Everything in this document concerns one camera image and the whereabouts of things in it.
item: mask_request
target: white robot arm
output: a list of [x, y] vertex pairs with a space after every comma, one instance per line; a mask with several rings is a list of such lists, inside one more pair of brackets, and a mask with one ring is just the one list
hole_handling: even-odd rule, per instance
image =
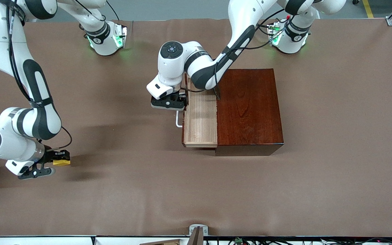
[[[57, 152], [41, 143], [59, 133], [61, 119], [54, 107], [42, 68], [28, 50], [23, 31], [25, 19], [52, 18], [60, 6], [80, 21], [90, 39], [97, 39], [92, 48], [98, 54], [110, 55], [123, 46], [123, 43], [119, 43], [124, 39], [122, 26], [92, 19], [92, 14], [86, 14], [102, 17], [99, 11], [88, 7], [101, 7], [105, 0], [64, 2], [0, 0], [0, 70], [15, 77], [31, 105], [31, 108], [10, 107], [0, 115], [0, 159], [7, 160], [6, 167], [20, 179], [53, 174], [53, 169], [44, 168], [45, 163], [70, 160], [69, 152]], [[84, 2], [87, 7], [79, 6], [80, 2]], [[42, 168], [38, 169], [37, 164], [42, 164]]]
[[[308, 9], [312, 0], [286, 0], [294, 5], [296, 14]], [[155, 79], [146, 88], [153, 96], [155, 108], [183, 110], [182, 103], [174, 100], [179, 92], [182, 74], [187, 72], [198, 89], [214, 88], [225, 71], [238, 58], [257, 29], [257, 22], [276, 3], [276, 0], [230, 0], [228, 16], [232, 28], [230, 42], [221, 54], [212, 60], [208, 52], [197, 42], [181, 44], [165, 43], [159, 52]]]
[[288, 7], [286, 0], [278, 0], [277, 3], [293, 16], [274, 23], [274, 26], [277, 26], [278, 29], [285, 28], [285, 31], [272, 42], [272, 45], [283, 53], [293, 54], [305, 45], [309, 29], [317, 18], [317, 11], [326, 15], [335, 14], [342, 9], [346, 0], [314, 0], [308, 9], [298, 15], [294, 14], [294, 10]]
[[[285, 22], [288, 25], [280, 28], [284, 30], [279, 33], [282, 37], [275, 39], [277, 42], [274, 41], [273, 45], [277, 45], [286, 53], [294, 53], [302, 46], [299, 41], [302, 37], [306, 38], [309, 27], [316, 18], [317, 11], [312, 6], [326, 14], [333, 14], [344, 6], [345, 0], [314, 0], [314, 2], [313, 0], [230, 0], [228, 15], [232, 37], [215, 60], [211, 59], [198, 42], [181, 44], [172, 41], [161, 47], [158, 56], [159, 73], [146, 86], [152, 95], [152, 107], [184, 110], [185, 102], [180, 100], [179, 95], [184, 71], [191, 77], [196, 88], [201, 90], [214, 88], [253, 38], [258, 28], [258, 20], [276, 2], [294, 17], [289, 22]], [[289, 33], [291, 33], [290, 40], [285, 37]]]

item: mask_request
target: wooden box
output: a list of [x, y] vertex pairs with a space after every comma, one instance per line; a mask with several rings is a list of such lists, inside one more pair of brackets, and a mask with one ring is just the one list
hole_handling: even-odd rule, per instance
[[[185, 78], [190, 89], [190, 78]], [[212, 91], [187, 93], [182, 143], [217, 156], [267, 156], [283, 145], [273, 69], [230, 69]]]

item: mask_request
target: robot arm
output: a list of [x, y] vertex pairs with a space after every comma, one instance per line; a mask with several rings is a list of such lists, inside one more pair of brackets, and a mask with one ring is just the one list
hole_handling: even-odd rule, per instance
[[106, 0], [58, 0], [59, 8], [72, 15], [83, 27], [90, 46], [99, 55], [111, 55], [125, 45], [127, 28], [111, 21], [105, 21], [98, 8]]
[[317, 18], [318, 11], [331, 15], [338, 12], [344, 6], [346, 0], [315, 0], [314, 3], [299, 14], [289, 11], [288, 3], [285, 0], [278, 0], [278, 4], [291, 15], [292, 18], [282, 20], [275, 23], [279, 29], [285, 27], [272, 45], [283, 53], [293, 54], [300, 50], [305, 45], [308, 31]]
[[[56, 1], [42, 1], [41, 7], [35, 2], [18, 0], [17, 8], [22, 9], [26, 18], [52, 17], [56, 10]], [[31, 108], [10, 107], [0, 115], [0, 159], [7, 160], [6, 167], [17, 175], [22, 175], [34, 163], [46, 155], [43, 144], [35, 138], [48, 140], [61, 129], [61, 119], [56, 112], [46, 79], [40, 65], [34, 61], [28, 50], [22, 19], [12, 16], [12, 51], [9, 54], [9, 30], [7, 29], [7, 6], [0, 1], [0, 70], [18, 76], [28, 92]], [[52, 174], [52, 169], [44, 169]]]
[[[298, 6], [297, 11], [307, 9], [312, 0], [286, 0]], [[197, 42], [181, 44], [168, 42], [160, 50], [158, 58], [159, 74], [147, 85], [154, 99], [159, 100], [173, 93], [178, 93], [182, 74], [187, 72], [194, 86], [198, 89], [212, 89], [222, 78], [225, 71], [238, 58], [243, 49], [252, 40], [258, 20], [276, 3], [276, 0], [230, 0], [228, 16], [232, 28], [230, 42], [221, 54], [212, 60]], [[163, 107], [176, 110], [168, 104]]]

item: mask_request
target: yellow sponge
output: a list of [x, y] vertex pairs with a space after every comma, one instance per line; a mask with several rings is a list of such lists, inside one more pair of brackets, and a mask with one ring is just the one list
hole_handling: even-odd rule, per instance
[[70, 164], [70, 160], [54, 160], [52, 164], [54, 166], [66, 166]]

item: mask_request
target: yellow floor stripe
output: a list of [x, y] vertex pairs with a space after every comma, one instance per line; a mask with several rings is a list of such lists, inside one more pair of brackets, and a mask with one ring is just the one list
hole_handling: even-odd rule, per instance
[[368, 18], [374, 18], [372, 9], [370, 8], [369, 0], [362, 0], [362, 3], [364, 4], [365, 7], [365, 12], [367, 13]]

